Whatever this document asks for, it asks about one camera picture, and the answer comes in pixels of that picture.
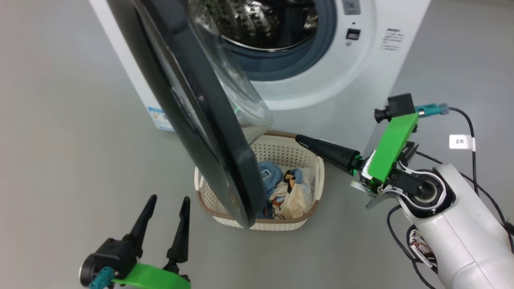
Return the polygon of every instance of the floor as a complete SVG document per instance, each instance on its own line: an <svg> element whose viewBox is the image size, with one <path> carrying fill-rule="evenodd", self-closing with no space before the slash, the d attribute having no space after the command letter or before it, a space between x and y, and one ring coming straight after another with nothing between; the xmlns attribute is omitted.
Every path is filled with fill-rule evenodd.
<svg viewBox="0 0 514 289"><path fill-rule="evenodd" d="M154 128L86 1L0 1L3 284L80 288L84 258L127 233L154 193L142 262L165 264L181 200L193 196L194 165L179 139ZM479 183L511 219L513 14L509 1L434 0L393 91L468 112ZM447 149L448 134L467 131L459 115L433 117L413 139L470 173L470 153ZM181 272L194 288L422 288L386 226L394 201L367 211L349 181L327 165L317 212L292 232L225 227L193 200ZM403 235L402 214L392 222Z"/></svg>

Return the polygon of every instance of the beige plastic basket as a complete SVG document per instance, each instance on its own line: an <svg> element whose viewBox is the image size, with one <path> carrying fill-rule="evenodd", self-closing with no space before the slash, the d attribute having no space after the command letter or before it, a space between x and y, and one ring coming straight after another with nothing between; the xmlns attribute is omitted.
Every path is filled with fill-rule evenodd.
<svg viewBox="0 0 514 289"><path fill-rule="evenodd" d="M325 165L323 159L303 148L292 135L267 133L260 137L252 149L257 161L268 160L278 165L282 170L293 168L310 168L315 172L314 203L309 212L295 219L257 219L250 229L262 231L292 231L300 228L318 208L325 182ZM194 186L202 209L223 225L241 228L223 207L209 184L205 181L198 168L194 171Z"/></svg>

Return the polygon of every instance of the blue and white sticker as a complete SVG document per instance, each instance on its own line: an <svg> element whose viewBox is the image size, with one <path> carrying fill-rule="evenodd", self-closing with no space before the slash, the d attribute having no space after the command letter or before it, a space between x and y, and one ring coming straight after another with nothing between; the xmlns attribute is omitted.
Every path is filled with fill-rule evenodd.
<svg viewBox="0 0 514 289"><path fill-rule="evenodd" d="M154 120L154 123L158 129L171 132L175 131L162 109L158 109L156 107L148 107L148 112L150 113L150 116Z"/></svg>

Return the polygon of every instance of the robotic arm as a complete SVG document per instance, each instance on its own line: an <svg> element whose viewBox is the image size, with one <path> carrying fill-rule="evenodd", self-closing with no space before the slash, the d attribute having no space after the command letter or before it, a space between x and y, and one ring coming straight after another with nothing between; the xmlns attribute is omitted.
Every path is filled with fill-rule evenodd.
<svg viewBox="0 0 514 289"><path fill-rule="evenodd" d="M419 117L447 113L445 105L414 107L410 94L389 98L377 122L389 125L371 156L355 150L297 136L302 146L350 175L352 186L372 197L373 208L396 198L412 222L408 245L413 262L432 268L447 289L514 288L514 255L508 233L451 164L433 170L408 168L417 146L407 142Z"/></svg>

